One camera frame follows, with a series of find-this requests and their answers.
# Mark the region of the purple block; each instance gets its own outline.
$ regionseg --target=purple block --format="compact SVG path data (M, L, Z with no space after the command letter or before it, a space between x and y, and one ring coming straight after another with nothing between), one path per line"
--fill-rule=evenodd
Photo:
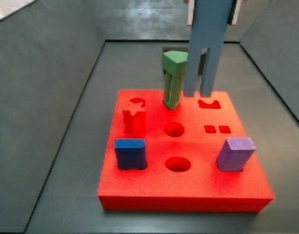
M250 137L227 137L217 159L221 171L241 172L254 151Z

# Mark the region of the circular hole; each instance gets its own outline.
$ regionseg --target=circular hole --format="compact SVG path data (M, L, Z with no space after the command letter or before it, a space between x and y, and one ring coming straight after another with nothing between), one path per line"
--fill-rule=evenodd
M170 157L165 165L174 172L186 172L193 166L191 161L185 157Z
M179 137L185 133L183 125L179 122L170 122L165 126L165 133L171 137Z

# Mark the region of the green block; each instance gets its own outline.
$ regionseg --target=green block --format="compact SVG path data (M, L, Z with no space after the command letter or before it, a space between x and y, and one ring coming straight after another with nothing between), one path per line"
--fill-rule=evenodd
M186 73L189 53L182 51L167 51L163 55L163 68L173 76L181 77Z

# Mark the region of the foam block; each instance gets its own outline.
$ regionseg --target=foam block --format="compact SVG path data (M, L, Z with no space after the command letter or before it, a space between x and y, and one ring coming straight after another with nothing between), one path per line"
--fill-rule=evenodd
M256 145L249 137L229 137L218 157L222 172L241 172L254 151Z
M122 109L133 98L146 100L149 167L118 168L114 143L125 132ZM274 199L258 156L243 172L222 172L217 158L226 137L248 136L226 92L210 98L181 96L174 111L163 104L163 90L122 90L107 141L98 196L107 210L258 212ZM219 109L198 101L218 101ZM227 126L230 133L207 133L205 126Z
M118 168L121 170L139 169L147 167L146 159L146 141L145 139L117 139L115 153L118 159Z
M127 105L122 108L125 132L134 137L142 137L146 132L146 101L133 98L126 103Z

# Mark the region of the gray floor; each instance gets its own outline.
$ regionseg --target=gray floor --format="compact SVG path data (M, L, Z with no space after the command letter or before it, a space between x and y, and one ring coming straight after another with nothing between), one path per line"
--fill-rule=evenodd
M242 48L223 47L215 90L238 110L276 190L260 214L106 212L95 196L117 93L162 89L163 46L107 43L64 138L28 232L299 232L299 125Z

